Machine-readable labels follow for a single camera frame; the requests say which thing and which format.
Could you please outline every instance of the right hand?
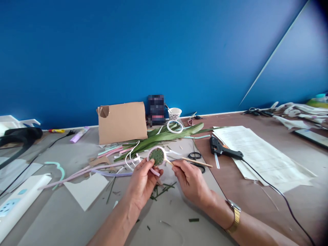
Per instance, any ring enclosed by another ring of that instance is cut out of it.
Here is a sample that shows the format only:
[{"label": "right hand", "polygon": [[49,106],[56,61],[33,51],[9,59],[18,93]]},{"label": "right hand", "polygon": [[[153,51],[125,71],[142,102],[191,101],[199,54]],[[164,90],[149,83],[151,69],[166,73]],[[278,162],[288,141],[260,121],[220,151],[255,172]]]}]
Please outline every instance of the right hand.
[{"label": "right hand", "polygon": [[172,162],[175,176],[178,178],[181,189],[193,204],[205,210],[213,202],[214,191],[207,186],[201,170],[186,162],[176,160]]}]

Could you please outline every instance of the power strip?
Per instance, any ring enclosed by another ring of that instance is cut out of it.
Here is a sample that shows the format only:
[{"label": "power strip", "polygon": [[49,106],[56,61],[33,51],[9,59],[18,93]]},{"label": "power strip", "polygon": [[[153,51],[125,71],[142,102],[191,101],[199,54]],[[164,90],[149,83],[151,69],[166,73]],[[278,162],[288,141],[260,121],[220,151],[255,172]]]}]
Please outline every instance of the power strip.
[{"label": "power strip", "polygon": [[50,181],[48,175],[31,176],[0,206],[0,243],[40,195],[38,188]]}]

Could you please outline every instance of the electrical cord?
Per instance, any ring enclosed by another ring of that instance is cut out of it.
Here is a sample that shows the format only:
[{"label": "electrical cord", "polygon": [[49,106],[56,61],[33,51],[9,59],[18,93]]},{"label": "electrical cord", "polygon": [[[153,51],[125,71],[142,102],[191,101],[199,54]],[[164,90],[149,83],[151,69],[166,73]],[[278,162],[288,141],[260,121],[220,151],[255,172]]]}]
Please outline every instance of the electrical cord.
[{"label": "electrical cord", "polygon": [[293,211],[291,210],[291,207],[290,207],[290,205],[289,205],[289,202],[288,202],[288,200],[287,200],[287,198],[284,196],[284,194],[283,193],[281,193],[277,188],[275,188],[272,184],[270,184],[269,182],[267,182],[251,165],[249,165],[248,164],[248,162],[247,161],[245,161],[244,159],[242,159],[242,161],[243,162],[245,162],[251,169],[253,169],[253,171],[254,172],[256,172],[257,173],[257,175],[261,178],[261,179],[263,179],[263,181],[264,182],[266,182],[268,185],[270,185],[272,188],[274,188],[280,195],[282,195],[283,196],[283,198],[285,199],[285,202],[286,202],[286,204],[287,204],[287,207],[288,207],[288,209],[289,209],[289,212],[290,212],[290,214],[291,214],[291,216],[293,217],[293,219],[295,220],[295,222],[299,225],[299,227],[304,231],[304,233],[307,235],[307,237],[310,239],[310,241],[311,241],[311,243],[312,243],[312,245],[313,246],[315,246],[315,243],[314,243],[314,241],[313,241],[313,239],[312,239],[312,237],[307,233],[307,231],[301,226],[301,224],[298,222],[298,220],[295,218],[295,216],[294,216],[294,214],[293,214]]},{"label": "electrical cord", "polygon": [[4,191],[1,192],[0,194],[0,199],[2,197],[2,195],[13,185],[13,183],[30,167],[30,165],[33,163],[33,161],[35,161],[36,158],[38,158],[40,155],[42,155],[46,150],[50,149],[58,140],[61,140],[65,137],[71,136],[75,134],[74,130],[70,130],[65,136],[57,139],[56,141],[54,141],[48,148],[42,150],[38,155],[36,155],[31,161],[30,163],[27,165],[27,167],[14,179],[14,181],[11,182],[11,184],[9,186],[7,186],[7,188],[4,189]]}]

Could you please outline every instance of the wrist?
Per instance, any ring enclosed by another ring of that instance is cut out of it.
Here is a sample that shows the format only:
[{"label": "wrist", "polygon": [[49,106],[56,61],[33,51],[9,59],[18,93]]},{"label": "wrist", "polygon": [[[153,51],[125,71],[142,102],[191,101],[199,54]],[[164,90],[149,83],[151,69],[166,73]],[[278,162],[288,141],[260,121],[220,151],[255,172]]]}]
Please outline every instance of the wrist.
[{"label": "wrist", "polygon": [[135,224],[140,215],[141,209],[136,205],[133,199],[123,196],[117,206],[121,206],[127,214],[128,219],[131,220],[131,223]]},{"label": "wrist", "polygon": [[234,222],[234,212],[226,203],[226,200],[212,192],[210,202],[202,210],[223,229],[228,229]]}]

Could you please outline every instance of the white cardboard piece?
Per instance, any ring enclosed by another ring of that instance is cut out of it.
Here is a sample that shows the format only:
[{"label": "white cardboard piece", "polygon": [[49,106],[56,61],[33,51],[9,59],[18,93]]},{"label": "white cardboard piece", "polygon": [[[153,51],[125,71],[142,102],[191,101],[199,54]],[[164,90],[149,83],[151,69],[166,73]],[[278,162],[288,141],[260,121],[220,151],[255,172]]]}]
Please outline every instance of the white cardboard piece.
[{"label": "white cardboard piece", "polygon": [[89,179],[84,180],[81,183],[64,183],[84,211],[90,207],[107,184],[108,180],[98,173],[95,173]]}]

